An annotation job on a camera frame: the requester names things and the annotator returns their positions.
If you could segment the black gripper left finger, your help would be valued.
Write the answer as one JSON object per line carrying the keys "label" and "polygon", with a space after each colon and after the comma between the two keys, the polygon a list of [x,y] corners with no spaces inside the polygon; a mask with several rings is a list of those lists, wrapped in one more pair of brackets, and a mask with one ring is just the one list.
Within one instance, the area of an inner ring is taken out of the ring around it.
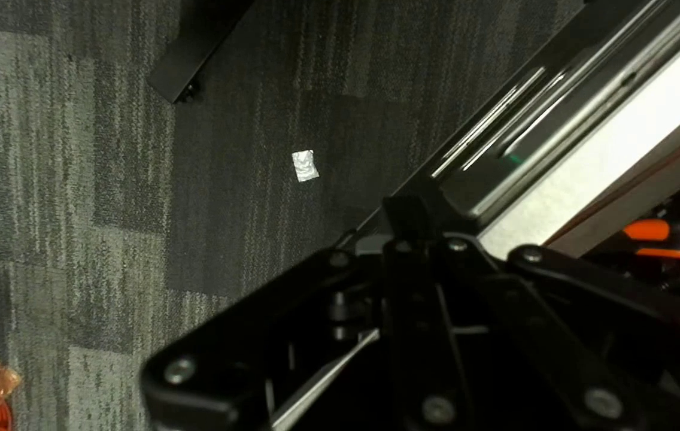
{"label": "black gripper left finger", "polygon": [[271,412],[373,325],[378,260],[323,249],[153,352],[151,431],[271,431]]}

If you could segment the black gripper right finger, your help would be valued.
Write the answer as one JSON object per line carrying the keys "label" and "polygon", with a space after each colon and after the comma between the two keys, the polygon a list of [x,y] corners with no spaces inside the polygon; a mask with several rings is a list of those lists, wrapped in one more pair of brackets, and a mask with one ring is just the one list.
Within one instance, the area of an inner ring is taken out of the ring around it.
{"label": "black gripper right finger", "polygon": [[435,243],[574,431],[680,431],[680,296],[544,247]]}

